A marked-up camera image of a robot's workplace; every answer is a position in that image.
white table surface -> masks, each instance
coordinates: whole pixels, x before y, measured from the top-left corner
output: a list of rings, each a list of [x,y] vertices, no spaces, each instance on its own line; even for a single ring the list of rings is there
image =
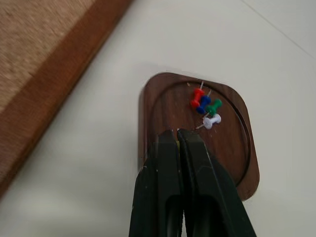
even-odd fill
[[[246,102],[260,183],[244,206],[256,234],[314,236],[315,9],[135,0],[2,199],[0,236],[128,236],[138,95],[165,71],[227,84]]]

green push pin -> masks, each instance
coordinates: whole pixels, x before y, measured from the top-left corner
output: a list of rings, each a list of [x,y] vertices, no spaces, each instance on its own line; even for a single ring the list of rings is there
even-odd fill
[[[216,112],[217,112],[217,109],[218,109],[219,107],[221,107],[222,104],[223,104],[223,103],[222,103],[222,101],[221,101],[220,99],[216,99],[216,100],[214,101],[214,104],[213,104],[213,105],[208,105],[208,106],[206,106],[206,107],[205,107],[205,111],[207,111],[207,114],[205,115],[205,117],[208,116],[208,115],[214,116],[214,115],[216,114]]]

wooden board edge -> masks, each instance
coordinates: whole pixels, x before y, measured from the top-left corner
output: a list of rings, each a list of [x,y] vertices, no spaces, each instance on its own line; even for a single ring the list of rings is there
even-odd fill
[[[96,0],[0,114],[0,197],[133,0]]]

red push pin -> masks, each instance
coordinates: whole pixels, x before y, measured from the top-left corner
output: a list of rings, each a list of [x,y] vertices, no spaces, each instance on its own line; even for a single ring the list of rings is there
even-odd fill
[[[204,82],[202,81],[201,86],[199,88],[194,89],[194,99],[191,100],[190,102],[193,109],[199,106],[199,101],[201,99],[201,96],[204,95],[204,91],[202,91],[203,84]]]

wooden coaster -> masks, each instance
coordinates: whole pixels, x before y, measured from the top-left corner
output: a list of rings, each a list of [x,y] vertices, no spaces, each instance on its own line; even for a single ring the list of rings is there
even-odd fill
[[[157,134],[167,129],[195,130],[202,124],[203,115],[190,106],[193,91],[202,80],[187,76],[162,73],[151,78],[140,96],[139,156],[145,160],[145,151]],[[212,89],[212,101],[223,102],[217,113],[220,124],[210,130],[200,128],[201,136],[217,160],[230,173],[241,200],[251,197],[259,184],[259,168],[253,143],[247,107],[241,96],[229,86],[204,81],[207,94]]]

